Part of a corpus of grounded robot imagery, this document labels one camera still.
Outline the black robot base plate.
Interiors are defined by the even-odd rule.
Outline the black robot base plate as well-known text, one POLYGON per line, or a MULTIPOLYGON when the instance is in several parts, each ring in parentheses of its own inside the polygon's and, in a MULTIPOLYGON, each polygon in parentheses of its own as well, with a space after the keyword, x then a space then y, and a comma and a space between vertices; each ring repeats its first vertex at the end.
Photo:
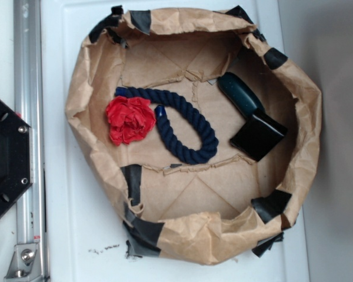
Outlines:
POLYGON ((0 100, 0 218, 32 184, 31 127, 0 100))

